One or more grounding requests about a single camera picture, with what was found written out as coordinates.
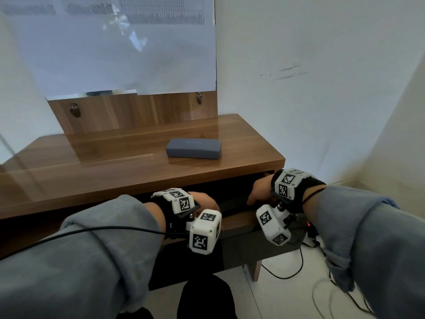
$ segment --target metal hook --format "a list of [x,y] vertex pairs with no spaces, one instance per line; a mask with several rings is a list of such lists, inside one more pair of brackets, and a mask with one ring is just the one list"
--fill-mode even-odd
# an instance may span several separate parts
[[198,102],[199,105],[202,104],[202,93],[201,92],[196,93],[196,101]]
[[81,111],[77,103],[71,103],[71,108],[69,110],[74,117],[81,117]]

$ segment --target hand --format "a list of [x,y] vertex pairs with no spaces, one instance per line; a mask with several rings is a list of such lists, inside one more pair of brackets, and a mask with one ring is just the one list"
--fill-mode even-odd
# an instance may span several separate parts
[[258,179],[252,186],[252,192],[248,197],[247,205],[255,204],[257,200],[264,201],[272,197],[270,190],[272,188],[273,175]]
[[196,191],[189,191],[189,195],[192,195],[194,200],[199,202],[201,208],[199,208],[196,212],[194,212],[194,216],[198,217],[204,209],[212,209],[220,211],[220,207],[217,205],[215,200],[208,196],[206,193],[197,193]]

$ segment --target finger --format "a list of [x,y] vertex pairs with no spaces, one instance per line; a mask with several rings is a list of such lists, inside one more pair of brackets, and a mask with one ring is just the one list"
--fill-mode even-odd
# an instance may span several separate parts
[[249,194],[249,197],[248,197],[248,201],[247,201],[247,205],[248,206],[252,206],[253,204],[255,204],[255,202],[257,201],[257,199],[255,198],[255,196],[254,196],[254,191],[252,191],[250,194]]

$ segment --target paper sheet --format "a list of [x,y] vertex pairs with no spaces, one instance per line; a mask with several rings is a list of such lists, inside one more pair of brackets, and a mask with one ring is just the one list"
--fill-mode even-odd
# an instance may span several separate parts
[[213,91],[214,0],[0,0],[44,96]]

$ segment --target glossy table surface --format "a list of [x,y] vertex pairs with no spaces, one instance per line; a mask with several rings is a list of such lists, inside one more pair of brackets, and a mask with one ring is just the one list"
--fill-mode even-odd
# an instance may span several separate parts
[[[219,160],[170,158],[172,138],[222,142]],[[44,136],[0,166],[0,219],[249,173],[285,158],[239,115],[80,135]]]

